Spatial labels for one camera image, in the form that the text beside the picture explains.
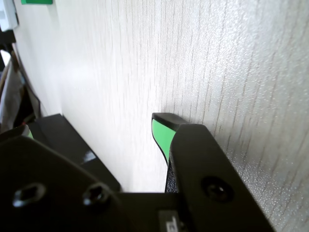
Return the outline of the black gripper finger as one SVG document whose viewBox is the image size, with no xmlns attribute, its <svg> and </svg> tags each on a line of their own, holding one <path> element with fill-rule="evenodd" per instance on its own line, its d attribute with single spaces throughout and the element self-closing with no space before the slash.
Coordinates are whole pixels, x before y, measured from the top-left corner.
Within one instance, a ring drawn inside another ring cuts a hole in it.
<svg viewBox="0 0 309 232">
<path fill-rule="evenodd" d="M 5 143 L 32 144 L 34 142 L 35 140 L 33 139 L 32 132 L 26 124 L 0 134 L 1 145 Z"/>
<path fill-rule="evenodd" d="M 188 232 L 271 232 L 266 216 L 206 126 L 152 114 L 152 136 L 168 166 L 165 191 L 180 197 Z"/>
</svg>

